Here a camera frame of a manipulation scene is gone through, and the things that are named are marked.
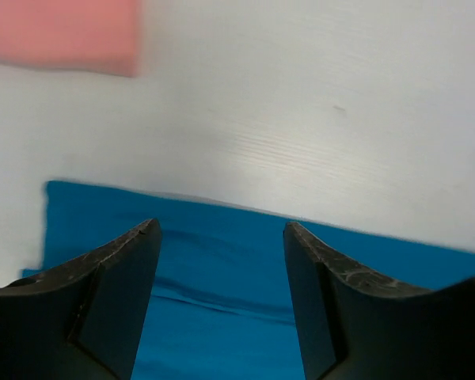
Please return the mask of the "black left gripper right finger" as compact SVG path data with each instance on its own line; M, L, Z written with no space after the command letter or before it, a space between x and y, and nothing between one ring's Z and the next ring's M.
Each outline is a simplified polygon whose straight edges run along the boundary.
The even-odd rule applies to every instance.
M475 379L475 277L391 278L289 222L283 245L308 379Z

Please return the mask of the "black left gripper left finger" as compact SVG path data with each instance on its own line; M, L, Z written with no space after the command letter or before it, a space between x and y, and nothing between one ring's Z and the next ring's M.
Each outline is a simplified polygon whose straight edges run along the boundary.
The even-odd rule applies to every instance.
M129 379L161 242L149 219L0 287L0 379Z

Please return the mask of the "blue t shirt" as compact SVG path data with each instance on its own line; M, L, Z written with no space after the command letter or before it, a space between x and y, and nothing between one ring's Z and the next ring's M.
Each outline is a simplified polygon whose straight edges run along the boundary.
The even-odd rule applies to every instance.
M147 219L161 253L136 379L308 379L285 263L285 218L115 188L46 184L42 269ZM438 291L475 277L475 254L310 222L329 247L385 276Z

